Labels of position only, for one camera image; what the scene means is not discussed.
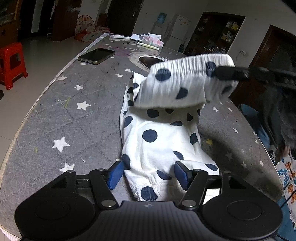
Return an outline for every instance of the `refrigerator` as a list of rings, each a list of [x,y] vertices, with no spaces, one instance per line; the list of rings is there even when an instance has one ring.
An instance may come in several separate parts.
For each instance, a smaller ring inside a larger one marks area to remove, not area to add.
[[[164,46],[178,51],[180,45],[184,44],[183,40],[189,28],[190,22],[190,20],[181,15],[174,15],[165,32]]]

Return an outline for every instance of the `wall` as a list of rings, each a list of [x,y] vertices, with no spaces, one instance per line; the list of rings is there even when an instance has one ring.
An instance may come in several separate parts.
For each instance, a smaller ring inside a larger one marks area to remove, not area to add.
[[[88,15],[96,23],[100,5],[101,5],[101,0],[82,0],[81,6],[80,6],[80,13],[78,17],[80,17],[81,15]]]
[[[39,31],[39,22],[40,22],[43,2],[44,0],[36,0],[35,9],[33,13],[31,33],[37,33]]]
[[[167,14],[162,35],[165,33],[168,23],[172,20],[175,14],[180,14],[191,20],[190,27],[187,31],[186,44],[189,42],[195,27],[204,12],[207,5],[207,0],[144,0],[141,11],[137,18],[133,32],[142,34],[152,29],[160,12]]]
[[[270,25],[296,35],[296,14],[280,0],[208,0],[205,11],[245,16],[228,54],[236,66],[248,67],[262,43]]]

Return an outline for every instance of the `door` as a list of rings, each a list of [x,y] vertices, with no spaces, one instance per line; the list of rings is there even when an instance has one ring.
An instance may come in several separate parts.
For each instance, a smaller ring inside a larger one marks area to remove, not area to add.
[[[111,33],[131,36],[142,4],[143,0],[112,0],[107,18]]]
[[[271,25],[250,67],[296,72],[296,36]],[[265,90],[265,85],[251,79],[249,82],[240,82],[230,99],[236,106],[246,104],[260,111]]]

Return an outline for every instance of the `wooden cabinet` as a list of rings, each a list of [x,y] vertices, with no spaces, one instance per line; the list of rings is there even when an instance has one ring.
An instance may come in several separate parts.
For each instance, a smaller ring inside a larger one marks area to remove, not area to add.
[[[244,16],[204,12],[186,47],[185,54],[227,53]]]

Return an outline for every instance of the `paper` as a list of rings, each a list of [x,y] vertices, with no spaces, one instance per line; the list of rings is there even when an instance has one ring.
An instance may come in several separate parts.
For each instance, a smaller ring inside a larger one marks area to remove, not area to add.
[[[132,40],[136,40],[136,41],[142,41],[142,40],[143,40],[143,37],[140,37],[140,36],[137,35],[137,34],[132,34],[132,35],[131,35],[131,39],[132,39]]]

